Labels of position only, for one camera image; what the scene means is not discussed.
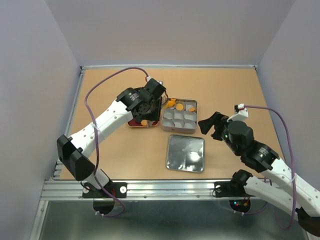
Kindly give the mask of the orange cat-shaped cookie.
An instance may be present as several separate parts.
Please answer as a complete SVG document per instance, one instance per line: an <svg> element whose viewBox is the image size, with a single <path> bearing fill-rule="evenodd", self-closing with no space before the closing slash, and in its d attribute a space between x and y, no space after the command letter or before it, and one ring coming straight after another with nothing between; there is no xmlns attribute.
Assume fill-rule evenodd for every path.
<svg viewBox="0 0 320 240"><path fill-rule="evenodd" d="M176 105L176 99L172 98L166 103L167 108L172 108Z"/></svg>

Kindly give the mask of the round tan biscuit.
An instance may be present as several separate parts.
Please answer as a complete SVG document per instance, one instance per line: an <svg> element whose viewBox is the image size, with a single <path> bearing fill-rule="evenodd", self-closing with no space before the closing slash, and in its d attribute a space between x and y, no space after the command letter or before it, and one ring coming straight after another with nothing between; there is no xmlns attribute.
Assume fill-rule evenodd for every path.
<svg viewBox="0 0 320 240"><path fill-rule="evenodd" d="M185 109L184 105L182 103L177 103L175 105L175 109L178 111L183 111Z"/></svg>

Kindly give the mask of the square cookie tin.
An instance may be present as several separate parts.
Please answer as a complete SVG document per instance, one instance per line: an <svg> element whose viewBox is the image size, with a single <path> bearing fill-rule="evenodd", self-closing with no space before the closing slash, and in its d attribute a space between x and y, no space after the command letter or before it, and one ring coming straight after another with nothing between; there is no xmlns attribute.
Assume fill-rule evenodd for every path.
<svg viewBox="0 0 320 240"><path fill-rule="evenodd" d="M165 132L194 134L197 129L197 110L198 103L193 99L175 98L176 104L184 105L184 110L177 110L176 104L174 107L167 108L167 102L163 107L161 128ZM188 109L196 107L196 112L189 112Z"/></svg>

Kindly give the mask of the silver tin lid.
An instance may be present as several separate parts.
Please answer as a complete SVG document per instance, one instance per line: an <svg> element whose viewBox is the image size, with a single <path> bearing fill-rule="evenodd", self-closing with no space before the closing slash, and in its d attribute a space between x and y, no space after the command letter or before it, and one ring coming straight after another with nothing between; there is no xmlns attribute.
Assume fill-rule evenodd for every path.
<svg viewBox="0 0 320 240"><path fill-rule="evenodd" d="M170 135L165 165L169 170L202 173L205 169L205 140L201 137Z"/></svg>

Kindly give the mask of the silver metal tongs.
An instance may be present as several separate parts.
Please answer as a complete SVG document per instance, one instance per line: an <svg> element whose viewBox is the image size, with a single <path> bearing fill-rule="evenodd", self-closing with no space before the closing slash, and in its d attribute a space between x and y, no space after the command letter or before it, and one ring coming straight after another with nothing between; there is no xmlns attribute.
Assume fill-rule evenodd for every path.
<svg viewBox="0 0 320 240"><path fill-rule="evenodd" d="M148 120L148 121L147 121L147 127L148 127L148 128L151 128L152 125L153 125L153 121Z"/></svg>

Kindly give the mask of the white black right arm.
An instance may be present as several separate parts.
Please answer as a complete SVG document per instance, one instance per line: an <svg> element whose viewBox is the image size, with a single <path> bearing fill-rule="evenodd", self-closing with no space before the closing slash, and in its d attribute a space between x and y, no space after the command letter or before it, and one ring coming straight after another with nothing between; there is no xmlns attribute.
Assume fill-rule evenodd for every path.
<svg viewBox="0 0 320 240"><path fill-rule="evenodd" d="M255 140L253 129L239 113L228 117L215 112L198 125L204 135L214 128L214 140L225 142L242 163L270 180L265 183L248 171L238 170L229 182L218 185L216 195L258 197L291 215L306 232L320 235L319 190L297 175L272 148Z"/></svg>

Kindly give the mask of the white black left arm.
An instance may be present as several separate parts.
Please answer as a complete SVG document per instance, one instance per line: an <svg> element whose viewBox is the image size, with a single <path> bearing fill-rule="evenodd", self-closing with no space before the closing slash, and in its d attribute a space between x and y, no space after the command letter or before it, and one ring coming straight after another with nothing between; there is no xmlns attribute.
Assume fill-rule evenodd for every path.
<svg viewBox="0 0 320 240"><path fill-rule="evenodd" d="M58 158L77 181L86 181L95 193L106 197L111 193L111 180L98 163L89 157L99 152L99 145L114 131L133 119L143 119L161 106L166 88L150 78L140 88L129 87L122 91L111 105L82 130L57 139Z"/></svg>

